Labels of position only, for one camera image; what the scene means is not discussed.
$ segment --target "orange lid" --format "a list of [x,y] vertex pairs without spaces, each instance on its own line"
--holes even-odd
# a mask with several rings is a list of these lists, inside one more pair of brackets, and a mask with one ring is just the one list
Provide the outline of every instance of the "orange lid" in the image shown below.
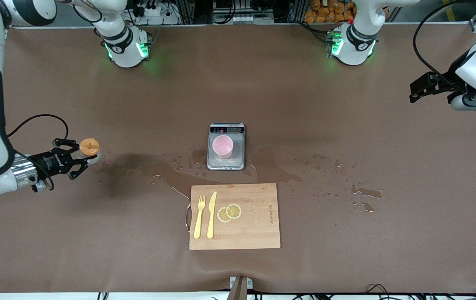
[[94,156],[99,152],[99,143],[94,138],[84,139],[79,147],[80,152],[86,156]]

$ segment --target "brown table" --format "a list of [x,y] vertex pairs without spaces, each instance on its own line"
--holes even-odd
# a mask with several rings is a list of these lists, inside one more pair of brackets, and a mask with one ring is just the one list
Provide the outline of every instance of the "brown table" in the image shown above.
[[[163,28],[131,70],[91,30],[12,30],[8,129],[58,114],[103,158],[56,176],[53,192],[0,197],[0,292],[213,290],[231,275],[264,292],[476,292],[476,112],[445,95],[409,103],[427,72],[414,29],[385,26],[373,57],[349,67],[297,26]],[[446,70],[475,38],[429,25],[419,45]],[[222,121],[248,127],[242,172],[202,165]],[[12,141],[37,153],[62,135],[34,120]],[[171,187],[220,182],[278,183],[280,249],[188,250],[188,200]],[[381,198],[352,194],[358,182]]]

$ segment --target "wooden cutting board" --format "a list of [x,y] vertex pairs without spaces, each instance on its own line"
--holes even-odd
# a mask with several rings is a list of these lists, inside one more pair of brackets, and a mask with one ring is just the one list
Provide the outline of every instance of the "wooden cutting board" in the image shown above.
[[[214,237],[206,237],[210,212],[210,197],[217,192],[214,209]],[[201,236],[194,239],[195,221],[198,217],[199,196],[206,197],[202,213]],[[242,216],[223,223],[217,217],[222,207],[230,204],[242,207]],[[190,250],[216,249],[265,249],[280,248],[278,228],[277,185],[230,184],[192,186],[192,224],[190,225]]]

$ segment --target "digital kitchen scale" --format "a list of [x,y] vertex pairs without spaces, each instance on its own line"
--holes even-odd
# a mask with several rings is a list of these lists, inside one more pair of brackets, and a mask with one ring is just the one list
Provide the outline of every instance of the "digital kitchen scale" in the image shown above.
[[[218,155],[213,149],[214,140],[226,135],[233,142],[228,158]],[[212,123],[208,133],[206,167],[210,170],[241,170],[246,165],[246,126],[243,123]]]

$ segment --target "gold knife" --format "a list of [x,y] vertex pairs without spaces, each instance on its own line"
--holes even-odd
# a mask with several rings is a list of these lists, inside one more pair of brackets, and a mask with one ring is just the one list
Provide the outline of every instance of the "gold knife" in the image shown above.
[[208,220],[208,231],[206,231],[206,237],[212,239],[214,237],[214,207],[215,207],[215,196],[217,192],[212,194],[210,198],[210,203],[208,203],[208,210],[210,211],[210,219]]

